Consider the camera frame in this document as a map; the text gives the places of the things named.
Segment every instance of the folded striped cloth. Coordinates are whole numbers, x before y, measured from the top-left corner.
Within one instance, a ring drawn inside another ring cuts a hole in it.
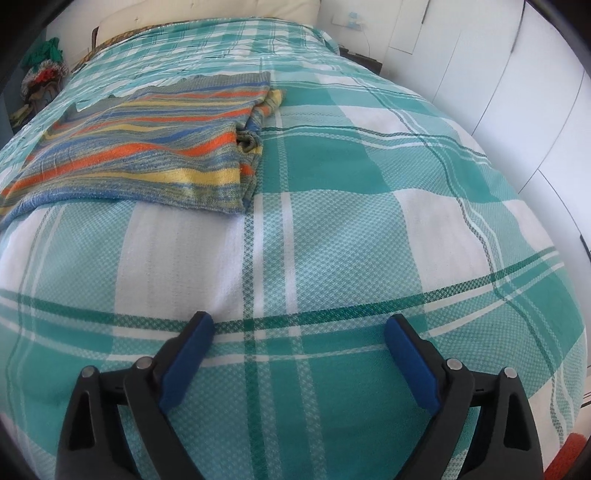
[[[262,123],[282,101],[269,78],[196,76],[80,112],[70,105],[0,193],[0,229],[39,205],[81,198],[244,212]]]

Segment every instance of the headboard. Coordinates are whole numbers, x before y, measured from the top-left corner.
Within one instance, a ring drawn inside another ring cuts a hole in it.
[[[150,25],[204,18],[273,17],[314,25],[320,0],[144,0],[99,24],[96,44]]]

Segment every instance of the green cloth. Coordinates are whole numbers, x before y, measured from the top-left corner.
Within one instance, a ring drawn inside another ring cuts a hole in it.
[[[51,40],[43,42],[38,49],[23,59],[21,66],[23,68],[33,68],[36,72],[39,68],[39,64],[43,60],[53,60],[58,63],[63,62],[64,57],[62,51],[57,48],[59,42],[60,39],[57,37],[53,37]]]

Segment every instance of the cabinet handle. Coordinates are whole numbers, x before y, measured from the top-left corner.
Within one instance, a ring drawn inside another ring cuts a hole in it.
[[[589,261],[591,262],[591,251],[589,251],[589,247],[587,246],[587,242],[583,238],[583,235],[581,235],[580,239],[581,239],[581,243],[585,247],[585,253],[587,253],[587,256],[589,257]]]
[[[427,16],[427,10],[429,10],[429,5],[431,5],[431,0],[427,0],[427,6],[425,7],[425,13],[423,14],[423,19],[421,20],[421,25],[425,23],[425,17]]]
[[[517,45],[517,37],[519,37],[519,31],[521,30],[521,24],[523,23],[523,15],[525,13],[525,3],[527,0],[523,0],[523,8],[521,9],[521,18],[519,19],[519,25],[517,25],[517,32],[515,32],[515,40],[513,40],[513,45],[511,46],[511,52],[515,50],[515,45]]]

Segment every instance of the metal pin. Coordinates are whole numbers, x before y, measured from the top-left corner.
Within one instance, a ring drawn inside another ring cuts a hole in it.
[[[93,367],[92,365],[89,365],[88,367],[84,367],[82,369],[82,372],[80,372],[80,374],[84,378],[92,377],[92,375],[95,374],[95,367]]]
[[[505,372],[505,375],[508,378],[516,378],[517,377],[517,371],[515,370],[515,368],[511,368],[511,367],[506,367],[505,370],[503,370]]]
[[[152,365],[152,357],[151,356],[143,356],[142,358],[138,359],[135,363],[135,366],[140,370],[144,370],[149,368]]]
[[[461,370],[463,367],[462,362],[460,362],[457,358],[450,358],[446,363],[451,370]]]

